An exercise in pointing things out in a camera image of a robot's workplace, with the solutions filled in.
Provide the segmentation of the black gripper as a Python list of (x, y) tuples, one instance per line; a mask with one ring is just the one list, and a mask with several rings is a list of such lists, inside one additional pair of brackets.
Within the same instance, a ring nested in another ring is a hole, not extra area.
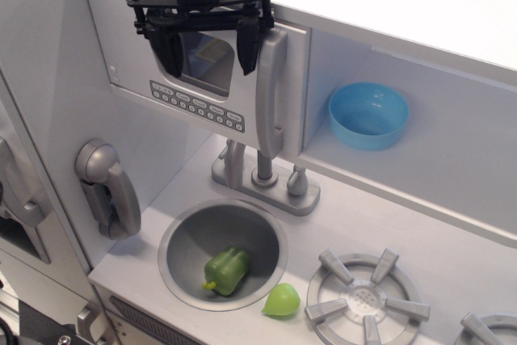
[(183, 74), (179, 33), (237, 31), (237, 58), (244, 75), (255, 70), (260, 35), (274, 27), (271, 0), (126, 0), (137, 34), (149, 38), (163, 69)]

